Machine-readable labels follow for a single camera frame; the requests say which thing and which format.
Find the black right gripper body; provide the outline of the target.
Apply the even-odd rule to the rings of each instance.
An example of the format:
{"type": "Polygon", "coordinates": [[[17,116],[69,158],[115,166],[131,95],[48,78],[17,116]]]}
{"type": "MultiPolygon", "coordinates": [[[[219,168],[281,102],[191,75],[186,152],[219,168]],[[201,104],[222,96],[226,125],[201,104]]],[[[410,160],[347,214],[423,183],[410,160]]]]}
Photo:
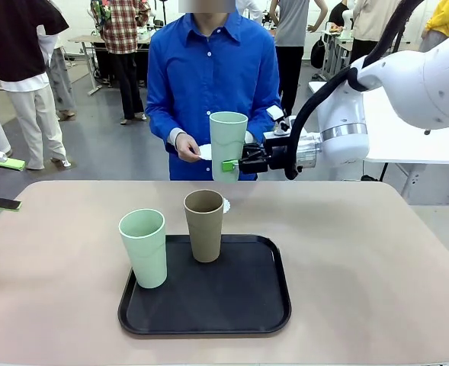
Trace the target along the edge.
{"type": "Polygon", "coordinates": [[[264,133],[263,147],[269,169],[286,170],[295,167],[289,135],[277,135],[275,132],[264,133]]]}

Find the person's right hand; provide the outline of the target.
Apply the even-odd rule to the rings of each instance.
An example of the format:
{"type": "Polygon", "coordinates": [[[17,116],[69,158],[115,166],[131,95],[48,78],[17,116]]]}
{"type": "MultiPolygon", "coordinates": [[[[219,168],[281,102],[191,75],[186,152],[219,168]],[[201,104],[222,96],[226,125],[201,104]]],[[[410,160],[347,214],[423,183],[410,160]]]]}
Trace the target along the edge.
{"type": "Polygon", "coordinates": [[[192,136],[186,133],[179,133],[177,135],[175,139],[175,149],[180,160],[189,163],[201,160],[198,144],[192,136]]]}

